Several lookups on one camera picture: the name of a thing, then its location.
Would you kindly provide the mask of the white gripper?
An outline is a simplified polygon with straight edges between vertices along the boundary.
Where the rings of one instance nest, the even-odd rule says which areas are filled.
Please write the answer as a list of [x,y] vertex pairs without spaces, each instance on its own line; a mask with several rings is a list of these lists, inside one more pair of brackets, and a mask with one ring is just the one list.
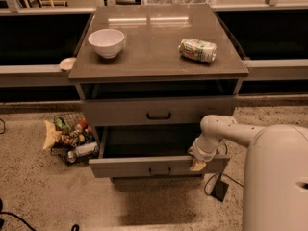
[[224,139],[200,134],[192,143],[188,153],[194,157],[190,171],[203,170],[216,155],[216,150],[224,143]]

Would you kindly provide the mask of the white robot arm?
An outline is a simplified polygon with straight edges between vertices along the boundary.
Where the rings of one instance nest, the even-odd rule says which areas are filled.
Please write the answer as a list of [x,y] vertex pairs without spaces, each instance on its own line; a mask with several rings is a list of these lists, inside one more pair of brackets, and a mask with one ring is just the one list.
[[206,115],[192,146],[192,171],[232,141],[247,149],[243,231],[308,231],[308,129],[291,124],[239,124],[232,116]]

